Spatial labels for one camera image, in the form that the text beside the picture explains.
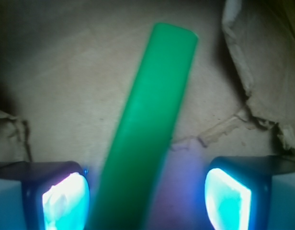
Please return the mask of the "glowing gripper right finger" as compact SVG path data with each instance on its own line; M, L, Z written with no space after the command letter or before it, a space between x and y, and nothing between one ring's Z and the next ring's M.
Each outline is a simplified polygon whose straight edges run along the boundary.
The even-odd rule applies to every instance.
M206 174L204 200L215 230L295 230L295 161L216 157Z

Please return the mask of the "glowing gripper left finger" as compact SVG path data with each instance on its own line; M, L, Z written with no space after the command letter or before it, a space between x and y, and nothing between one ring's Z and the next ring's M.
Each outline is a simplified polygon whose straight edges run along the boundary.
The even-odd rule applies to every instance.
M0 162L0 230L83 230L89 205L74 161Z

